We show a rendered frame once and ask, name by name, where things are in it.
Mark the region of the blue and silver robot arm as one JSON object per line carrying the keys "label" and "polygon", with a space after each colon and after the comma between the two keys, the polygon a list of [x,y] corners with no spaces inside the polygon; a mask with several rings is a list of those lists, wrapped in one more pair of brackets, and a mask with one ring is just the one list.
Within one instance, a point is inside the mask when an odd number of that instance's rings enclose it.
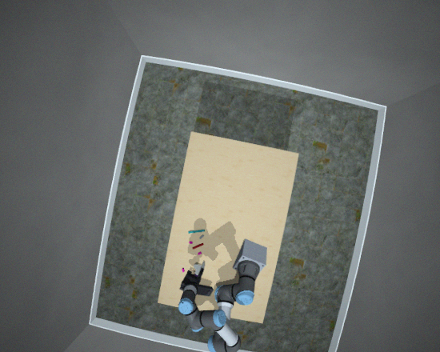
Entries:
{"label": "blue and silver robot arm", "polygon": [[[234,307],[234,302],[245,306],[252,303],[255,280],[259,271],[260,267],[256,262],[241,261],[238,264],[238,283],[221,285],[215,290],[214,297],[218,310],[199,310],[195,303],[196,288],[192,285],[184,288],[178,309],[186,316],[192,331],[198,332],[203,327],[211,327],[214,330],[214,335],[208,339],[210,352],[237,352],[239,350],[241,339],[230,328],[231,309]],[[196,283],[195,285],[199,295],[210,296],[214,290],[212,286]]]}

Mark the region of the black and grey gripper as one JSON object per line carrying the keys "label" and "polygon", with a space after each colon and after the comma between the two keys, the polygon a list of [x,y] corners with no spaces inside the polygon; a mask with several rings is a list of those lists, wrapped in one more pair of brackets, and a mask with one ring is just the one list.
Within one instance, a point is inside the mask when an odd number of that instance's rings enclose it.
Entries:
{"label": "black and grey gripper", "polygon": [[[183,279],[184,281],[182,281],[182,283],[181,283],[182,286],[180,287],[180,290],[184,291],[184,288],[186,286],[192,285],[192,286],[194,286],[196,288],[197,293],[198,293],[198,288],[194,284],[195,283],[196,284],[200,283],[201,276],[202,276],[202,273],[204,271],[204,267],[205,267],[205,262],[203,262],[202,266],[200,266],[198,264],[194,264],[194,268],[196,269],[195,274],[198,275],[198,276],[193,275],[192,272],[188,270],[185,278]],[[192,276],[194,276],[194,277],[192,277]],[[197,295],[197,293],[196,293],[196,295]]]}

